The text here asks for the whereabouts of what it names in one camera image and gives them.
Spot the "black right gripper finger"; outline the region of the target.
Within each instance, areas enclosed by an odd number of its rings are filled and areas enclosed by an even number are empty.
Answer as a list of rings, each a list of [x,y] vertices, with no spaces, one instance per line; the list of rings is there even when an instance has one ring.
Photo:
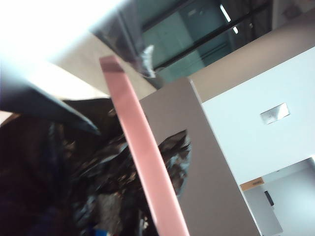
[[[100,134],[99,129],[86,116],[25,80],[1,78],[0,109]]]

